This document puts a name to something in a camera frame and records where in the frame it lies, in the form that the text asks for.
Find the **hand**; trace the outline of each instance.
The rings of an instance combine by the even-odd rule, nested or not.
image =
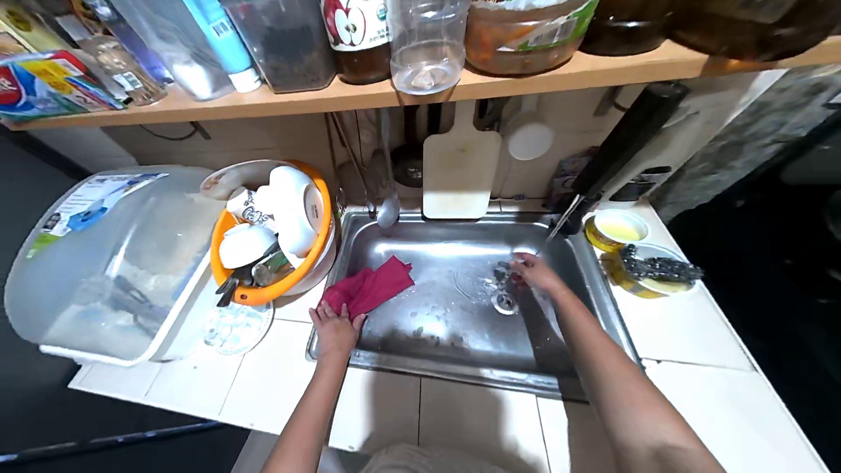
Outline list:
[[[359,329],[368,314],[360,314],[353,322],[347,313],[347,305],[341,305],[341,314],[336,314],[329,304],[322,301],[317,309],[309,309],[309,318],[318,332],[319,361],[347,364],[353,347],[359,338]]]
[[[556,292],[564,292],[567,290],[567,285],[563,283],[561,278],[555,273],[546,261],[529,253],[514,253],[514,255],[522,260],[511,262],[511,267],[526,280],[528,285],[533,288],[545,290],[553,294]]]

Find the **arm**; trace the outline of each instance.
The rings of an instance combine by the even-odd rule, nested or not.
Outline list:
[[[365,314],[350,321],[347,306],[337,315],[326,302],[309,309],[319,335],[320,356],[304,395],[286,422],[262,473],[315,473],[327,423],[339,397],[347,360],[357,343]]]
[[[590,310],[540,258],[517,253],[514,269],[551,295],[558,324],[579,378],[604,424],[619,470],[628,473],[723,473],[724,469],[686,420]]]

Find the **apple label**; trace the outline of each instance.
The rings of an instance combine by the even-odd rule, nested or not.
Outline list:
[[[384,0],[321,0],[321,14],[338,51],[366,50],[389,42]]]

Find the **wooden shelf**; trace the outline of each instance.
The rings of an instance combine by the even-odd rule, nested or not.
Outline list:
[[[146,107],[35,120],[15,125],[13,129],[138,125],[373,109],[690,77],[721,76],[737,72],[835,62],[841,62],[841,36],[833,36],[799,56],[783,61],[763,63],[709,57],[666,41],[657,50],[637,56],[601,57],[578,52],[566,65],[531,77],[488,77],[464,71],[461,82],[455,88],[426,96],[398,93],[390,81],[352,86],[338,79],[334,79],[329,87],[314,92],[275,94],[266,86],[262,86],[252,93],[231,93],[209,102],[194,102],[179,89],[172,88],[168,97]]]

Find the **apple juice bottle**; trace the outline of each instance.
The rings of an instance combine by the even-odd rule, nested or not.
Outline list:
[[[321,0],[339,78],[362,85],[391,77],[387,0]]]

